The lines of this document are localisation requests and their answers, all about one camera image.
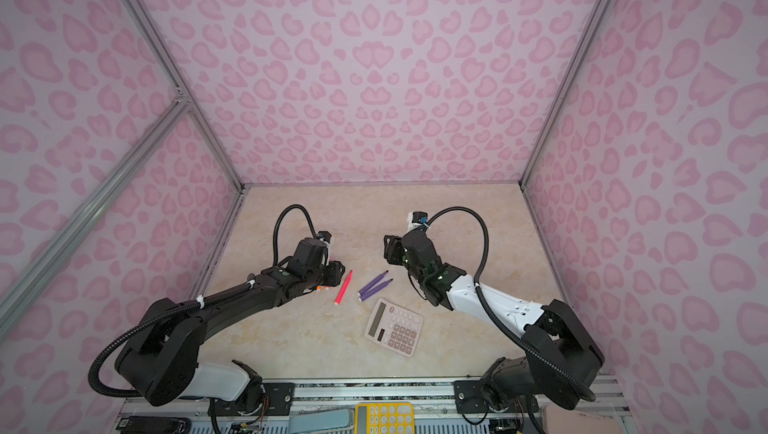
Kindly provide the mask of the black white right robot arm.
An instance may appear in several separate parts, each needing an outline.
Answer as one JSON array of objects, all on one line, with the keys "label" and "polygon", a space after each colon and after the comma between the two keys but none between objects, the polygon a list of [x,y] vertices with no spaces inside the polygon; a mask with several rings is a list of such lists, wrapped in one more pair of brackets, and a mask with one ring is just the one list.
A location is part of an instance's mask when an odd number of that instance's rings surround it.
[{"label": "black white right robot arm", "polygon": [[523,351],[515,359],[498,358],[481,376],[480,396],[490,409],[535,395],[568,410],[596,400],[591,385],[605,357],[565,302],[525,301],[486,286],[477,275],[444,262],[421,229],[386,235],[383,245],[387,263],[404,267],[430,304],[494,325]]}]

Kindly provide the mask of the pink highlighter pen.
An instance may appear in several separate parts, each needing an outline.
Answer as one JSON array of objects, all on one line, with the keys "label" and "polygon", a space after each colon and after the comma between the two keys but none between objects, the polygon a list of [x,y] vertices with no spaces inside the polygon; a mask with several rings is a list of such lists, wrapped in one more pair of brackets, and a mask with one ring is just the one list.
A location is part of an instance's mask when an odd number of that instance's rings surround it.
[{"label": "pink highlighter pen", "polygon": [[335,300],[334,300],[334,304],[335,304],[335,305],[339,306],[339,305],[341,305],[341,304],[342,304],[342,302],[343,302],[343,299],[344,299],[344,297],[345,297],[345,294],[346,294],[346,292],[347,292],[347,290],[348,290],[349,284],[350,284],[350,282],[351,282],[351,279],[352,279],[353,273],[354,273],[354,271],[353,271],[353,270],[350,270],[350,271],[349,271],[349,272],[346,274],[346,276],[345,276],[345,278],[344,278],[344,280],[343,280],[343,282],[342,282],[342,284],[341,284],[341,287],[340,287],[340,289],[339,289],[339,291],[338,291],[338,293],[337,293],[337,295],[336,295],[336,298],[335,298]]}]

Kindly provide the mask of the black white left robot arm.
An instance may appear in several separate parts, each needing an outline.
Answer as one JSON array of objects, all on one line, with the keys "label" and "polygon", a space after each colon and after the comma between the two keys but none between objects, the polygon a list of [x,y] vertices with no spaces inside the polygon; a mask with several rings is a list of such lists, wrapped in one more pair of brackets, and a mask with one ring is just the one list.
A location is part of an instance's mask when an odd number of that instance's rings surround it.
[{"label": "black white left robot arm", "polygon": [[239,360],[204,363],[201,346],[226,328],[262,311],[276,309],[320,287],[340,284],[344,265],[329,256],[331,235],[302,239],[293,255],[234,288],[175,303],[150,306],[140,324],[119,343],[116,371],[132,394],[153,406],[178,398],[213,398],[255,410],[264,395],[262,377]]}]

